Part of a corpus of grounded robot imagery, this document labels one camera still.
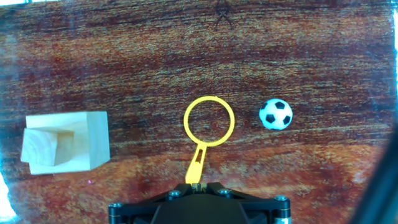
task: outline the black pentagon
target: black pentagon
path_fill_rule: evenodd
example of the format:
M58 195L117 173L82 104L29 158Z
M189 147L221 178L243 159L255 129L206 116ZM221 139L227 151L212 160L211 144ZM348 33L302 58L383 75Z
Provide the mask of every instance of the black pentagon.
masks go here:
M286 125L289 122L290 122L290 116L286 116L284 119L284 124Z
M267 118L266 118L266 121L268 121L268 122L270 122L270 124L272 124L272 122L275 121L274 115L268 114L268 115L267 115Z
M278 102L275 104L276 108L278 109L285 109L285 104L282 102Z
M267 106L267 102L266 103L264 103L264 105L261 107L261 109L264 109L266 106Z

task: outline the wooden block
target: wooden block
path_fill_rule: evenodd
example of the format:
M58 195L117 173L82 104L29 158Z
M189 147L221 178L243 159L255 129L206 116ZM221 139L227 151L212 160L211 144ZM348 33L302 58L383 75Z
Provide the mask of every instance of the wooden block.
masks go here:
M69 161L55 166L30 162L31 174L88 171L110 160L108 115L105 111L27 116L26 126L28 129L74 133Z
M21 161L55 166L71 158L73 132L54 129L24 130Z

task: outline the soccer ball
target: soccer ball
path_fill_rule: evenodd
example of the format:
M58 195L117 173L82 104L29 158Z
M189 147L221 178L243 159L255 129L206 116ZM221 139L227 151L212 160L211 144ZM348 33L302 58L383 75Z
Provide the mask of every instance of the soccer ball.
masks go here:
M264 103L259 116L264 127L283 130L292 122L293 111L284 100L272 99Z

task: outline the screw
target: screw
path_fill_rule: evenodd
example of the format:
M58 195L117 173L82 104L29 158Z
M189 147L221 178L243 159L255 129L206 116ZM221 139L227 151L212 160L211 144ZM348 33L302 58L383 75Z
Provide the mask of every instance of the screw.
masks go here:
M221 195L226 195L229 194L231 192L230 189L219 189L217 190L217 193L221 194Z
M112 203L109 205L109 207L111 208L121 208L123 206L123 203L121 202L116 202L116 203Z
M169 191L169 195L171 197L178 197L178 196L181 195L181 191L179 191L179 190L171 190L171 191Z
M287 197L285 195L278 195L278 196L274 197L274 199L278 200L278 201L284 201L284 200L287 200Z

